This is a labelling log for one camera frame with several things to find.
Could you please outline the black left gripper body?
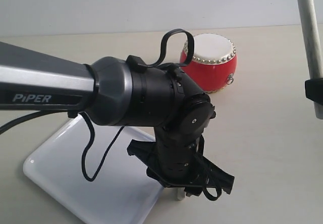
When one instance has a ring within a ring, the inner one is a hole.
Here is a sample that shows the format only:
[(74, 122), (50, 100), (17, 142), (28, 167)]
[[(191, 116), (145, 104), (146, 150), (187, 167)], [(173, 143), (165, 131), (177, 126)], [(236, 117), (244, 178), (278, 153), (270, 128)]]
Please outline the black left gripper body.
[(197, 160), (203, 154), (203, 131), (199, 128), (183, 133), (154, 128), (155, 145), (148, 157), (147, 175), (167, 188), (205, 186), (208, 177)]

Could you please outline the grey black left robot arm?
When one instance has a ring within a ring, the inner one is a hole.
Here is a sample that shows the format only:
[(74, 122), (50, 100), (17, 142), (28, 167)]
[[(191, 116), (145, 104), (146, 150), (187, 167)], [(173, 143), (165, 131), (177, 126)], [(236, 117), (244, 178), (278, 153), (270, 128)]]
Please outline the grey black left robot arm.
[(214, 188), (231, 193), (234, 177), (203, 156), (203, 131), (216, 115), (210, 97), (178, 66), (149, 68), (137, 57), (104, 57), (78, 64), (1, 43), (1, 109), (36, 116), (81, 115), (99, 126), (153, 127), (154, 142), (132, 140), (127, 148), (147, 175), (188, 195)]

